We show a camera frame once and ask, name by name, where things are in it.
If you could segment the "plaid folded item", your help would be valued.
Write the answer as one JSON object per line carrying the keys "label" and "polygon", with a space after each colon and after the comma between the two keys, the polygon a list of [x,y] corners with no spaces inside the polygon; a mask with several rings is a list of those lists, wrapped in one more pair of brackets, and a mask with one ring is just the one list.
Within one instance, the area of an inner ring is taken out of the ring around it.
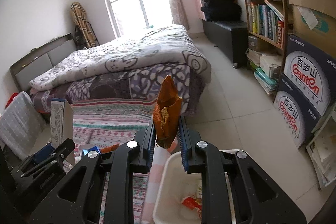
{"label": "plaid folded item", "polygon": [[75,24],[74,39],[77,49],[82,50],[84,47],[92,48],[99,46],[100,43],[88,20],[84,7],[79,2],[74,2],[71,4],[70,13]]}

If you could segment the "black folded clothes pile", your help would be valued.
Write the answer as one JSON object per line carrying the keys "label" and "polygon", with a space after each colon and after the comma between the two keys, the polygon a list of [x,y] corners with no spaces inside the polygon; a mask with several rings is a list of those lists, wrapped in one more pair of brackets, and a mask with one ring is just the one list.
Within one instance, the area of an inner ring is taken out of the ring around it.
{"label": "black folded clothes pile", "polygon": [[207,22],[238,22],[242,15],[238,0],[204,0],[201,11]]}

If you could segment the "purple patterned blanket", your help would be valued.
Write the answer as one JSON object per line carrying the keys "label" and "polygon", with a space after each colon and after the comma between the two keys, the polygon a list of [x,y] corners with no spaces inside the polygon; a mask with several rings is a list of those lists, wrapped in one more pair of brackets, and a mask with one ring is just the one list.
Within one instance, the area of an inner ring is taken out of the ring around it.
{"label": "purple patterned blanket", "polygon": [[31,89],[30,97],[35,109],[40,113],[50,112],[53,98],[66,99],[70,104],[109,98],[152,101],[157,99],[161,83],[168,75],[173,78],[178,95],[183,98],[182,115],[195,114],[206,85],[195,70],[185,64],[176,63],[106,73],[42,92]]}

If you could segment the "grey bed headboard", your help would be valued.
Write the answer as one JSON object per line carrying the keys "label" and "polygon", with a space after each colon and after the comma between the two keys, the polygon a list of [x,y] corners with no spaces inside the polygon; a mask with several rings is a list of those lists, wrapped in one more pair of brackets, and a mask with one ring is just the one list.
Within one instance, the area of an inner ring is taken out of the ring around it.
{"label": "grey bed headboard", "polygon": [[18,91],[29,91],[31,80],[59,64],[74,51],[76,46],[71,34],[60,36],[32,49],[10,67],[10,73]]}

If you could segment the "white grey cartoon quilt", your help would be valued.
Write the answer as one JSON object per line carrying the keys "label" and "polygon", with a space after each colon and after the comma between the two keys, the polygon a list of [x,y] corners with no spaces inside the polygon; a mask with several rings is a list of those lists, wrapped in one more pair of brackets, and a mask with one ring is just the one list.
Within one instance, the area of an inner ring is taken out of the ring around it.
{"label": "white grey cartoon quilt", "polygon": [[72,52],[59,64],[35,77],[29,86],[38,91],[98,76],[164,63],[185,64],[205,83],[211,80],[211,65],[180,24],[148,29],[100,46]]}

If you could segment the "white plastic trash bin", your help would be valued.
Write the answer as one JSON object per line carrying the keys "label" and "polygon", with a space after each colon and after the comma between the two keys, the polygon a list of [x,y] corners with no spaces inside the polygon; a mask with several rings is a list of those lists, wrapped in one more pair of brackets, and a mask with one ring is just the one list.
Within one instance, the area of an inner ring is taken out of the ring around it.
{"label": "white plastic trash bin", "polygon": [[153,221],[155,223],[201,223],[201,217],[197,212],[181,204],[185,197],[197,194],[200,180],[200,173],[185,172],[180,152],[172,154],[163,169],[153,210]]}

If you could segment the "white rack with papers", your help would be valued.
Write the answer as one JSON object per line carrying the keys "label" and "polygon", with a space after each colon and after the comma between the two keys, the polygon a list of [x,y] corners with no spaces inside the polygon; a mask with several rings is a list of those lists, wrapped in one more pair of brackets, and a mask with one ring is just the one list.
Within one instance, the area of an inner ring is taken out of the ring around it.
{"label": "white rack with papers", "polygon": [[306,146],[318,178],[319,190],[335,183],[335,133],[334,105]]}

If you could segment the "brown cardboard box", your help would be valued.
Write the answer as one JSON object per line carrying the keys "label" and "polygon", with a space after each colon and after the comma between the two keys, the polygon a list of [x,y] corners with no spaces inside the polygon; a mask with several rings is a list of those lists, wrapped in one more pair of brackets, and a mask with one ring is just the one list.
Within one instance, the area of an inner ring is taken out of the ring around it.
{"label": "brown cardboard box", "polygon": [[335,0],[288,0],[293,7],[293,32],[335,57]]}

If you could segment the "orange peel piece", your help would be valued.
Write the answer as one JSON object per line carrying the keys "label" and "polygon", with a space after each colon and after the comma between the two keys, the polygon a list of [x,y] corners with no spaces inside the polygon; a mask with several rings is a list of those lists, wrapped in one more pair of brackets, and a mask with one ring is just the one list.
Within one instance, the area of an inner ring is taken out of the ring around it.
{"label": "orange peel piece", "polygon": [[169,149],[177,131],[183,98],[171,76],[166,76],[161,84],[157,103],[153,110],[153,122],[157,135],[157,145]]}
{"label": "orange peel piece", "polygon": [[101,152],[102,154],[104,154],[104,153],[109,153],[109,152],[113,152],[113,151],[115,151],[118,147],[119,147],[119,144],[114,144],[114,145],[111,145],[111,146],[109,146],[109,147],[105,147],[105,148],[100,149],[100,152]]}

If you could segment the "upper Ganten water box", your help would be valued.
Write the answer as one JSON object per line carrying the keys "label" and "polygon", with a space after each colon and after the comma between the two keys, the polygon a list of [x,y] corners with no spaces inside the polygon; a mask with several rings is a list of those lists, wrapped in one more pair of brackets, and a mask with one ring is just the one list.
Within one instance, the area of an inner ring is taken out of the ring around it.
{"label": "upper Ganten water box", "polygon": [[295,35],[288,36],[284,75],[320,116],[335,103],[335,59]]}

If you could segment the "black storage bench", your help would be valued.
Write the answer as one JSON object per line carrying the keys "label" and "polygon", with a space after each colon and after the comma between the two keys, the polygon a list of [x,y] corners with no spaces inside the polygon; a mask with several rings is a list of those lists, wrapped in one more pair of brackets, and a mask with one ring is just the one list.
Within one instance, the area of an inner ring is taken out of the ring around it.
{"label": "black storage bench", "polygon": [[247,64],[248,29],[246,22],[208,22],[202,20],[205,36],[231,61],[234,68]]}

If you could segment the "striped patterned bed mat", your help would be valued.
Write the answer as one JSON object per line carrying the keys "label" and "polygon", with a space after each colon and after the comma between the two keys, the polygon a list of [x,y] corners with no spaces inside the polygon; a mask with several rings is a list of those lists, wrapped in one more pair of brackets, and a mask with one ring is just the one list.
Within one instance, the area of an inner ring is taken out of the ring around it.
{"label": "striped patterned bed mat", "polygon": [[[73,110],[73,141],[75,156],[80,146],[91,144],[100,149],[121,145],[134,138],[135,132],[148,127],[156,100],[100,99],[79,101]],[[165,161],[169,157],[155,147],[149,174],[133,177],[135,223],[154,223],[153,211]]]}

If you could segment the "ganten water box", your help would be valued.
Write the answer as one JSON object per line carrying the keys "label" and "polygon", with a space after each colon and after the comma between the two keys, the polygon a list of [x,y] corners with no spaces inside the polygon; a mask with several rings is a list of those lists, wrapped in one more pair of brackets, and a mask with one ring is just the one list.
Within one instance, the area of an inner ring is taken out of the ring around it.
{"label": "ganten water box", "polygon": [[273,103],[297,148],[307,143],[321,119],[320,114],[288,77],[281,75]]}
{"label": "ganten water box", "polygon": [[295,35],[288,36],[284,75],[320,116],[335,103],[335,59]]}

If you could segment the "blue milk carton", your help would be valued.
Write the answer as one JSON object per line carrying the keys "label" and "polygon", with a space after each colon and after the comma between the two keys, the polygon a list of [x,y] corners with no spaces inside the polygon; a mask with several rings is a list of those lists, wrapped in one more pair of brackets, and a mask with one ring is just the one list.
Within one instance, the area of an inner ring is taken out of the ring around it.
{"label": "blue milk carton", "polygon": [[34,162],[39,164],[48,158],[66,139],[73,139],[74,112],[65,99],[51,101],[50,122],[38,134],[32,153]]}

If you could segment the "lower Ganten water box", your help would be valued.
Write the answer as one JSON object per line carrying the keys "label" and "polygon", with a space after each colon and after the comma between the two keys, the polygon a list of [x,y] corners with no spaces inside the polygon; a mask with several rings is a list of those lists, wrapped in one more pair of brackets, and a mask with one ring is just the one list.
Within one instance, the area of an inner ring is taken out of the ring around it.
{"label": "lower Ganten water box", "polygon": [[320,114],[288,77],[281,75],[273,103],[297,148],[307,143],[321,119]]}

